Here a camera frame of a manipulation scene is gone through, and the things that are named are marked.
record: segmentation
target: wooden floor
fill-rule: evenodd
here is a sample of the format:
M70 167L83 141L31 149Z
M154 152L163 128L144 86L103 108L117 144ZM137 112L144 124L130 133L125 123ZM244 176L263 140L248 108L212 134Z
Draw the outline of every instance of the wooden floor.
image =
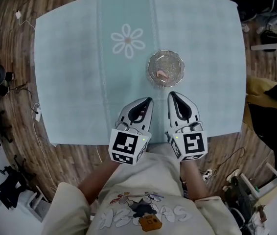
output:
M18 25L15 13L20 7L22 20L29 20L35 25L35 20L46 12L74 0L0 0L0 59L7 71L15 73L16 80L12 87L28 82L28 89L32 91L32 104L38 102L34 72L34 30L27 23ZM247 74L265 77L277 81L276 52L250 51L250 46L259 43L259 36L255 33L255 25L251 25L249 33L244 33ZM27 159L28 170L37 174L37 184L43 192L52 199L53 193L46 169L44 155L33 129L30 110L30 94L27 91L11 93L0 98L0 111L5 110L5 120L12 125L11 135L14 142L4 141L3 147L10 162L17 154ZM35 128L42 149L46 154L46 162L50 174L56 184L61 181L77 185L88 173L101 162L96 152L96 146L85 145L58 145L48 143L44 122L35 122ZM255 135L242 125L240 133L211 138L209 152L200 163L201 169L217 168L235 150L244 147L245 153L240 150L230 160L220 166L215 177L208 180L211 192L220 192L225 183L225 177L234 169L241 167L248 178L252 178L255 169L268 156L271 150ZM107 154L107 147L99 147L102 158ZM268 161L273 164L271 155ZM271 178L271 174L263 170L255 179L256 185L261 185Z

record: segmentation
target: light blue tablecloth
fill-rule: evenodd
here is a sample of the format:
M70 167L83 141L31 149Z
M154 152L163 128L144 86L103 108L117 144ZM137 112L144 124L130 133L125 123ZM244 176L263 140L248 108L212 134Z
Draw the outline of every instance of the light blue tablecloth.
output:
M173 88L146 78L152 54L172 50L185 63ZM167 96L199 108L208 136L240 131L246 64L236 4L229 0L77 0L36 21L35 74L49 141L108 144L122 108L155 102L152 142L169 128Z

